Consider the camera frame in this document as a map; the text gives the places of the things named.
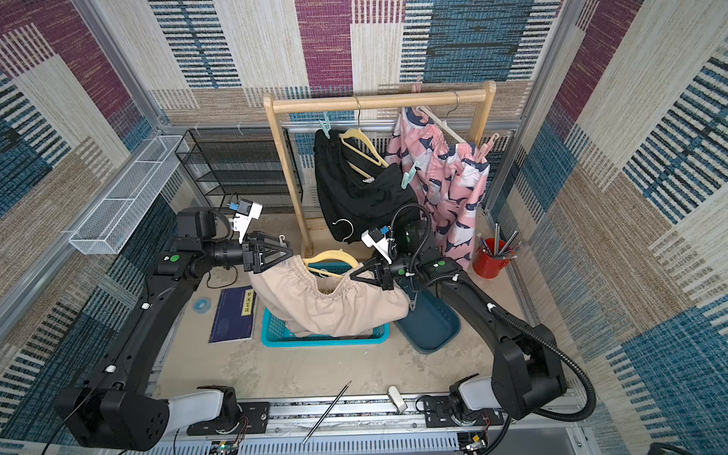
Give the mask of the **yellow hanger of beige shorts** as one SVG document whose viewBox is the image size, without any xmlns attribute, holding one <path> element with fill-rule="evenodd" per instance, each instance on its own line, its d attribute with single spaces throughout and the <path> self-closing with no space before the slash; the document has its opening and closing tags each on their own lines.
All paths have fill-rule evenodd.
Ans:
<svg viewBox="0 0 728 455">
<path fill-rule="evenodd" d="M 340 222 L 345 222 L 350 227 L 350 233 L 348 236 L 344 237 L 339 245 L 338 249 L 330 249 L 325 250 L 323 252 L 320 252 L 319 254 L 309 257 L 309 258 L 303 258 L 303 264 L 306 266 L 306 268 L 309 271 L 320 273 L 326 276 L 331 277 L 339 277 L 339 274 L 330 272 L 326 269 L 317 269 L 314 268 L 314 265 L 317 264 L 323 264 L 323 263 L 344 263 L 346 265 L 349 265 L 350 269 L 356 269 L 359 266 L 359 261 L 351 255 L 350 253 L 346 252 L 343 247 L 346 244 L 346 241 L 352 237 L 352 235 L 355 233 L 354 225 L 351 223 L 350 220 L 346 218 L 341 218 L 334 222 L 334 225 L 337 225 Z"/>
</svg>

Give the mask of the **beige shorts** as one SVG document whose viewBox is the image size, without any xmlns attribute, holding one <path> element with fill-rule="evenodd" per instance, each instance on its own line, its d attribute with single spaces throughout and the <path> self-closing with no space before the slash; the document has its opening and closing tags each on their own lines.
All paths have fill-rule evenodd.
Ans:
<svg viewBox="0 0 728 455">
<path fill-rule="evenodd" d="M 295 255 L 248 278 L 267 310 L 297 337 L 358 337 L 408 316 L 410 298 L 399 287 L 383 290 L 350 279 L 319 277 Z"/>
</svg>

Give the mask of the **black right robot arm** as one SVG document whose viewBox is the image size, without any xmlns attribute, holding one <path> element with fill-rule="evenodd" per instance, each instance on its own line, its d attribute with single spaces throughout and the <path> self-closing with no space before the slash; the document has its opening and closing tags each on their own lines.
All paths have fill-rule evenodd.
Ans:
<svg viewBox="0 0 728 455">
<path fill-rule="evenodd" d="M 560 422 L 579 422 L 592 416 L 597 399 L 585 371 L 557 346 L 544 325 L 531 326 L 491 299 L 468 273 L 436 246 L 427 209 L 416 203 L 401 206 L 389 225 L 366 229 L 361 235 L 373 256 L 352 274 L 353 280 L 391 290 L 407 284 L 414 293 L 441 286 L 443 301 L 483 339 L 494 360 L 485 379 L 487 391 L 469 394 L 460 382 L 451 396 L 469 411 L 474 399 L 485 408 L 500 409 L 512 419 L 530 414 Z M 567 392 L 565 371 L 571 370 L 583 386 L 585 404 L 573 413 L 550 411 L 548 405 Z"/>
</svg>

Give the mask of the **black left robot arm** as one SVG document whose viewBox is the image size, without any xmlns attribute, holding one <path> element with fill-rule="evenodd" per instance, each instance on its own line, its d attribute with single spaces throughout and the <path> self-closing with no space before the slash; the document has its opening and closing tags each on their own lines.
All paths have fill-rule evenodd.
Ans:
<svg viewBox="0 0 728 455">
<path fill-rule="evenodd" d="M 233 218 L 213 208 L 178 212 L 177 233 L 147 268 L 141 297 L 119 335 L 78 387 L 54 400 L 62 428 L 91 449 L 146 451 L 174 430 L 218 418 L 231 395 L 218 388 L 171 400 L 147 396 L 157 355 L 180 311 L 216 267 L 262 273 L 290 259 L 286 240 L 248 232 L 258 205 L 241 202 Z"/>
</svg>

